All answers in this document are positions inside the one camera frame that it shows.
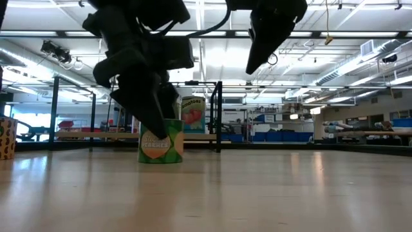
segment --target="ceiling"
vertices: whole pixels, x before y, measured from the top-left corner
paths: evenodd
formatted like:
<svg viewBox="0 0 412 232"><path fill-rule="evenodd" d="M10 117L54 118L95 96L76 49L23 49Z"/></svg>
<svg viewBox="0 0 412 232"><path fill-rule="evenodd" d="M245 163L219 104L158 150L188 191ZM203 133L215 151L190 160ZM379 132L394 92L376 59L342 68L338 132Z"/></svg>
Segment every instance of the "ceiling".
<svg viewBox="0 0 412 232"><path fill-rule="evenodd" d="M412 0L401 0L403 7L395 10L397 0L342 0L343 8L338 10L338 0L329 0L329 17L324 0L307 0L309 9L296 30L326 31L327 24L331 31L409 31L412 29ZM176 25L173 30L203 30L219 23L225 16L224 0L185 0L191 19L184 24ZM3 23L3 30L83 30L83 20L95 9L85 4L84 8L78 1L69 0L9 0ZM230 20L221 30L247 30L250 27L250 11L232 12ZM9 38L8 42L19 46L39 57L44 58L40 47L45 39L40 38ZM51 39L53 43L69 49L73 57L81 63L63 65L76 77L80 76L94 82L93 68L105 59L107 50L104 42L99 39ZM191 70L171 73L172 81L223 81L223 84L245 84L252 81L259 85L311 85L321 73L337 67L352 55L360 52L366 39L335 39L329 45L324 45L324 39L288 39L277 50L278 63L275 66L263 65L253 75L245 73L248 52L252 44L249 39L191 39L193 54L200 57L200 47L205 48L203 62L205 75L200 74L197 63ZM397 51L398 64L409 61L411 52L409 45ZM51 57L47 61L56 64ZM395 63L377 64L376 60L367 62L346 75L328 82L328 86L347 86L359 79L373 75L381 70L391 68ZM14 84L38 84L38 80L11 79ZM381 78L371 82L382 82ZM226 92L246 92L246 90L227 90ZM251 90L260 93L262 90ZM285 93L287 89L271 89L266 93ZM339 95L338 90L313 90L304 92L303 97L310 98L326 94Z"/></svg>

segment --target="can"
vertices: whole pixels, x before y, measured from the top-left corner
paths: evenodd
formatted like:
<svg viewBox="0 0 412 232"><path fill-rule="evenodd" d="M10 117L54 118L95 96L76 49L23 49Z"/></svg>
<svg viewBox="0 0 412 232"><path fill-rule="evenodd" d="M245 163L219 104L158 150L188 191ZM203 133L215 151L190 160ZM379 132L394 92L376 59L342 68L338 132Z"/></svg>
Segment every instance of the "can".
<svg viewBox="0 0 412 232"><path fill-rule="evenodd" d="M138 161L145 164L173 164L183 161L184 122L165 119L166 139L160 140L140 124Z"/></svg>
<svg viewBox="0 0 412 232"><path fill-rule="evenodd" d="M205 133L205 109L204 97L184 97L182 99L182 120L185 121L185 132Z"/></svg>
<svg viewBox="0 0 412 232"><path fill-rule="evenodd" d="M18 122L9 117L0 117L0 160L14 158Z"/></svg>

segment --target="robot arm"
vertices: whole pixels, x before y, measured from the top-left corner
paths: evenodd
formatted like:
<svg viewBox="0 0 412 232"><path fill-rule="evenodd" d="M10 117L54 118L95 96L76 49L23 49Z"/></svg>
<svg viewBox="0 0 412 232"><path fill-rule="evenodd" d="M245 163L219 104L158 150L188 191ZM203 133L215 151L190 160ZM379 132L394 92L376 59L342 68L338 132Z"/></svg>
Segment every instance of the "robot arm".
<svg viewBox="0 0 412 232"><path fill-rule="evenodd" d="M187 37L166 37L176 23L190 19L182 0L88 2L97 11L88 16L83 28L102 37L108 46L107 59L93 70L96 82L110 88L110 79L117 77L119 89L112 98L159 139L167 136L164 118L175 118L172 104L178 97L167 71L194 66L190 36L217 30L233 10L252 10L249 34L253 43L246 69L252 74L290 35L307 9L305 0L227 0L227 15L220 24ZM167 23L162 33L146 29L157 30Z"/></svg>

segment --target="green can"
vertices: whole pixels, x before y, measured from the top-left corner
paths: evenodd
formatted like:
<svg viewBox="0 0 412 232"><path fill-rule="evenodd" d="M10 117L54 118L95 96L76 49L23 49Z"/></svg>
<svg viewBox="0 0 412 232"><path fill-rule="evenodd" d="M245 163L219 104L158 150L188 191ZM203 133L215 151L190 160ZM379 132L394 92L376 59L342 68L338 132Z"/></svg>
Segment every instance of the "green can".
<svg viewBox="0 0 412 232"><path fill-rule="evenodd" d="M165 119L167 138L160 140L140 125L138 161L145 164L173 164L183 161L184 122Z"/></svg>

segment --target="wooden floor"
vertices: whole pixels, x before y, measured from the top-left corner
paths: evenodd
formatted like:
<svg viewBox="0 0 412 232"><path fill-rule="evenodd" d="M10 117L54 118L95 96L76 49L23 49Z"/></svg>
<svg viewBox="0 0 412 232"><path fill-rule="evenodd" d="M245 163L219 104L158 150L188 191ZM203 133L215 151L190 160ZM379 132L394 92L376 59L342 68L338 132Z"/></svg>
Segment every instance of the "wooden floor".
<svg viewBox="0 0 412 232"><path fill-rule="evenodd" d="M0 160L1 232L412 230L412 159L340 151L135 151Z"/></svg>

